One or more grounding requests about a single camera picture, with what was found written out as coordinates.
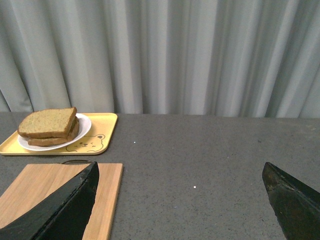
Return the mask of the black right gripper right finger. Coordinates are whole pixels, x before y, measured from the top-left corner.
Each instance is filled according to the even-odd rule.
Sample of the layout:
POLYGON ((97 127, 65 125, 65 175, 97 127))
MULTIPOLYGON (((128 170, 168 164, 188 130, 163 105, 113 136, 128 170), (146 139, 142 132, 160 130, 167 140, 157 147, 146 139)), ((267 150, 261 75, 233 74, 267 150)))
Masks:
POLYGON ((262 180, 287 240, 320 238, 320 193, 276 165, 266 162, 262 180))

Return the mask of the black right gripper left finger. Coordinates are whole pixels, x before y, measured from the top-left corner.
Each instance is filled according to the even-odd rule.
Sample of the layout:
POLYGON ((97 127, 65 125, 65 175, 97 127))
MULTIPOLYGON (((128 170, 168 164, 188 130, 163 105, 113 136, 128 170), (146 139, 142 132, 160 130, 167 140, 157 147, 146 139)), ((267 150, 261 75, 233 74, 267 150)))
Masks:
POLYGON ((1 228, 2 240, 81 240, 99 184, 92 162, 31 210, 1 228))

